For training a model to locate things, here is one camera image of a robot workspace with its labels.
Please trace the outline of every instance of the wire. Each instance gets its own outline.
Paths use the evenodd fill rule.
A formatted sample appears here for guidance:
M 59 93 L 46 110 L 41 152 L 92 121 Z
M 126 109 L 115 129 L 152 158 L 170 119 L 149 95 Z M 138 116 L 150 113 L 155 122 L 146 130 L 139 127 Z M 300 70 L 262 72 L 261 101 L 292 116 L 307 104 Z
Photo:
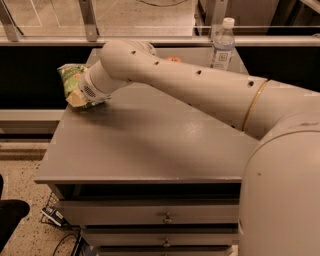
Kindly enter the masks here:
M 62 244 L 62 242 L 63 242 L 64 240 L 66 240 L 69 236 L 74 236 L 76 240 L 78 239 L 75 234 L 68 234 L 68 235 L 66 235 L 64 238 L 62 238 L 62 239 L 60 240 L 60 242 L 58 243 L 58 245 L 57 245 L 56 248 L 54 249 L 52 256 L 54 256 L 54 255 L 56 254 L 59 246 L 60 246 L 60 245 Z
M 176 6 L 176 5 L 182 4 L 182 3 L 187 2 L 187 1 L 189 1 L 189 0 L 183 0 L 183 1 L 178 2 L 178 3 L 168 4 L 168 5 L 152 4 L 152 3 L 148 3 L 148 2 L 143 1 L 143 0 L 136 0 L 136 1 L 137 1 L 137 2 L 140 2 L 140 3 L 143 3 L 143 4 L 147 4 L 147 5 L 155 6 L 155 7 L 171 7 L 171 6 Z

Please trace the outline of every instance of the plastic water bottle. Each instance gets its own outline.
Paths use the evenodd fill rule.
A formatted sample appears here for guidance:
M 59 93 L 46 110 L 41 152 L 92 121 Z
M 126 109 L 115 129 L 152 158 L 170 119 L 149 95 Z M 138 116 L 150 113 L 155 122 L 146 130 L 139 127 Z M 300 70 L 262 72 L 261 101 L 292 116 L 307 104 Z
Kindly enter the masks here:
M 213 37 L 211 68 L 228 70 L 234 49 L 233 18 L 224 18 L 222 29 Z

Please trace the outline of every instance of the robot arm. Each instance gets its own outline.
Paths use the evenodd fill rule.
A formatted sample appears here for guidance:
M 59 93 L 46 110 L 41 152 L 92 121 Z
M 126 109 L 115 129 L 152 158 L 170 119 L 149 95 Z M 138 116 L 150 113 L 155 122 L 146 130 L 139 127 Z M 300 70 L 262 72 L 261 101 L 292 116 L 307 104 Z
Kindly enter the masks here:
M 243 175 L 240 255 L 320 251 L 319 94 L 264 78 L 160 59 L 130 41 L 105 44 L 80 89 L 90 100 L 149 84 L 261 143 Z
M 123 40 L 105 44 L 100 61 L 80 87 L 106 95 L 131 82 L 149 84 L 258 139 L 284 116 L 320 107 L 319 98 L 312 97 L 318 96 L 314 92 L 265 78 L 167 61 Z

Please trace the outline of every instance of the metal frame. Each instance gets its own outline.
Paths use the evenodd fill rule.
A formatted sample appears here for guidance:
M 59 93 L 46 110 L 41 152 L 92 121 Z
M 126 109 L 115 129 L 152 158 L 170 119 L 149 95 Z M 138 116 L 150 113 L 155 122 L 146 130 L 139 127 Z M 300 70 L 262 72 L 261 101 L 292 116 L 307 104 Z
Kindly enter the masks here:
M 0 21 L 9 41 L 17 42 L 22 38 L 22 33 L 16 26 L 4 0 L 0 0 Z
M 94 16 L 91 0 L 79 0 L 83 22 L 85 24 L 86 36 L 89 42 L 95 42 L 98 39 L 99 31 Z

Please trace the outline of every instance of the black cable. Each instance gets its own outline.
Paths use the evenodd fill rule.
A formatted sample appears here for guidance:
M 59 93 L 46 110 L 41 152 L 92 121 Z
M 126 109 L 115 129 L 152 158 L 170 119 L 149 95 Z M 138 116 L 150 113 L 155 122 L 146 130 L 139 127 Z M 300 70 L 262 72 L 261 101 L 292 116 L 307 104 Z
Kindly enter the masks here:
M 152 4 L 152 3 L 148 3 L 146 1 L 143 1 L 143 0 L 136 0 L 137 2 L 140 2 L 140 3 L 143 3 L 143 4 L 147 4 L 147 5 L 151 5 L 151 6 L 155 6 L 155 7 L 171 7 L 171 6 L 176 6 L 176 5 L 179 5 L 179 4 L 182 4 L 184 2 L 187 2 L 189 0 L 183 0 L 179 3 L 175 3 L 175 4 L 168 4 L 168 5 L 158 5 L 158 4 Z
M 60 242 L 58 243 L 58 245 L 57 245 L 56 248 L 54 249 L 52 256 L 54 256 L 54 255 L 56 254 L 59 246 L 60 246 L 60 245 L 62 244 L 62 242 L 63 242 L 64 240 L 66 240 L 69 236 L 74 236 L 75 239 L 78 239 L 75 234 L 68 234 L 68 235 L 66 235 L 64 238 L 62 238 L 62 239 L 60 240 Z

